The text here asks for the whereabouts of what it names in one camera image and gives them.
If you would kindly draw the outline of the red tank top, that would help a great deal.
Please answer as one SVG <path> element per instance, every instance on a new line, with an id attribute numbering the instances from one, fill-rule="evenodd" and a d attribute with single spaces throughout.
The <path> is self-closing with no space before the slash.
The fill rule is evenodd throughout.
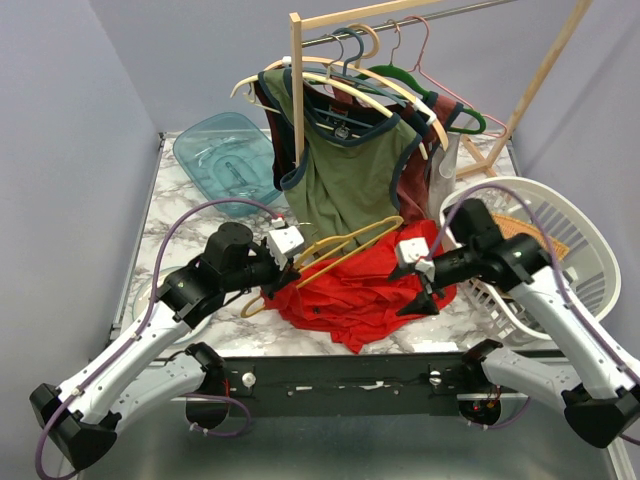
<path id="1" fill-rule="evenodd" d="M 264 297 L 264 306 L 298 329 L 328 332 L 333 342 L 359 353 L 419 317 L 397 314 L 421 291 L 419 279 L 388 276 L 396 266 L 398 242 L 414 237 L 433 242 L 437 234 L 432 220 L 401 227 L 342 263 L 329 258 L 308 268 L 301 274 L 303 286 L 287 285 L 272 299 Z"/>

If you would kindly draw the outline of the yellow hanger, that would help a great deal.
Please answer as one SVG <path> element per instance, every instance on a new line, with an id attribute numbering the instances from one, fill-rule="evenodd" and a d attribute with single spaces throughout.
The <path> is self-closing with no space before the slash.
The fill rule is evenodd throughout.
<path id="1" fill-rule="evenodd" d="M 314 273 L 298 281 L 295 285 L 296 289 L 299 290 L 302 287 L 308 285 L 309 283 L 316 280 L 318 277 L 323 276 L 330 270 L 334 269 L 341 263 L 350 259 L 354 255 L 360 253 L 361 251 L 369 248 L 373 244 L 375 244 L 379 239 L 397 230 L 403 224 L 403 217 L 400 215 L 393 215 L 384 218 L 383 220 L 379 220 L 377 222 L 366 225 L 358 230 L 350 232 L 345 235 L 335 235 L 326 237 L 322 240 L 314 242 L 311 246 L 306 248 L 302 253 L 300 253 L 295 261 L 293 262 L 293 269 L 299 273 L 303 274 L 311 267 L 321 263 L 327 258 L 334 257 L 337 253 L 341 252 L 345 247 L 349 244 L 354 243 L 359 236 L 367 234 L 374 230 L 379 230 L 384 225 L 387 225 L 387 228 L 379 232 L 377 235 L 371 237 L 368 241 L 362 243 L 357 248 L 354 248 L 352 251 L 347 252 L 346 254 L 337 258 L 333 263 L 323 267 L 318 272 Z"/>

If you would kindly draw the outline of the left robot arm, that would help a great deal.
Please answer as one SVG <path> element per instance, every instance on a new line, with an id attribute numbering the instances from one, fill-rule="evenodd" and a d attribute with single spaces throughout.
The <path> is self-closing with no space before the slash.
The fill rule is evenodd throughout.
<path id="1" fill-rule="evenodd" d="M 99 461 L 133 420 L 164 400 L 214 393 L 222 361 L 209 347 L 156 371 L 148 366 L 164 350 L 224 307 L 227 295 L 254 287 L 280 288 L 297 278 L 293 259 L 305 240 L 295 226 L 276 219 L 260 241 L 243 224 L 226 222 L 202 253 L 154 281 L 150 303 L 100 355 L 59 385 L 42 383 L 29 396 L 42 435 L 36 452 L 51 441 L 74 471 Z"/>

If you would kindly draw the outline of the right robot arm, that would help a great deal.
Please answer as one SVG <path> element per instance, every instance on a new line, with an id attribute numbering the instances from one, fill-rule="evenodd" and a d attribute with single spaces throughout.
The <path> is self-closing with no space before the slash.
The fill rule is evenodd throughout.
<path id="1" fill-rule="evenodd" d="M 457 368 L 462 384 L 480 392 L 506 387 L 563 413 L 571 429 L 596 448 L 608 447 L 639 419 L 635 360 L 595 321 L 569 291 L 549 251 L 526 233 L 502 235 L 482 200 L 471 198 L 447 211 L 459 246 L 435 255 L 425 238 L 395 247 L 396 280 L 419 278 L 421 290 L 399 315 L 436 315 L 436 295 L 478 279 L 519 303 L 568 359 L 553 367 L 522 356 L 498 341 L 468 350 Z"/>

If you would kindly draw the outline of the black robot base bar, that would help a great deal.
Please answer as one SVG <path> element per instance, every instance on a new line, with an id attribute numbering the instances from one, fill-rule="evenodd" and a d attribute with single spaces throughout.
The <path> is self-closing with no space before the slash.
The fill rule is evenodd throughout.
<path id="1" fill-rule="evenodd" d="M 522 411 L 525 395 L 475 380 L 460 352 L 228 357 L 199 392 L 240 401 L 253 418 L 414 415 L 499 425 Z"/>

